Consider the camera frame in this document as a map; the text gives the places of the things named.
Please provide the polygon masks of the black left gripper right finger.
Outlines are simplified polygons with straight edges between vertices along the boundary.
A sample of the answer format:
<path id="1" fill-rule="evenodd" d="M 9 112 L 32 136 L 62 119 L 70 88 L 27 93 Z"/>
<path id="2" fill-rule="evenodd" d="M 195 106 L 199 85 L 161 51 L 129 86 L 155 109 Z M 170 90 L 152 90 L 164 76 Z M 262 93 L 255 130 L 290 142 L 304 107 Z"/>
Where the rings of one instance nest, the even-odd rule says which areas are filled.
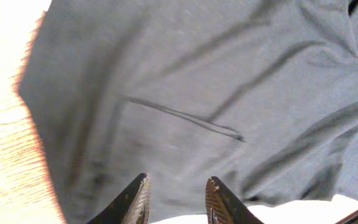
<path id="1" fill-rule="evenodd" d="M 206 183 L 208 224 L 264 224 L 216 176 Z"/>

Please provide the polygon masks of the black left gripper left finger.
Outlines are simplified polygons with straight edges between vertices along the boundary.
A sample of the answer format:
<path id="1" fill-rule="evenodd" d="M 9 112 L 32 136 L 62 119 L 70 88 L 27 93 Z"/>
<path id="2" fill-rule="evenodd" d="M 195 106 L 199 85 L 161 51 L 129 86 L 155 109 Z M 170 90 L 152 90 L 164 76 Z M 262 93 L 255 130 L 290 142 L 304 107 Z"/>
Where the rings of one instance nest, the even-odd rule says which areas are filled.
<path id="1" fill-rule="evenodd" d="M 148 224 L 150 196 L 149 175 L 141 173 L 88 224 Z"/>

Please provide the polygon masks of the black t-shirt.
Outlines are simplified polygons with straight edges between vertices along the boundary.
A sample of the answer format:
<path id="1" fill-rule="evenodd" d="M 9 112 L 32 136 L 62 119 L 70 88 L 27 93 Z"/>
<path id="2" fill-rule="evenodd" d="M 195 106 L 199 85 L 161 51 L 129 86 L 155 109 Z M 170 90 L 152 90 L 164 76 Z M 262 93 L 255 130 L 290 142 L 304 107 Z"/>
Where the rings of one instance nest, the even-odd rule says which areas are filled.
<path id="1" fill-rule="evenodd" d="M 53 1 L 19 94 L 68 223 L 138 174 L 150 220 L 358 200 L 358 1 Z"/>

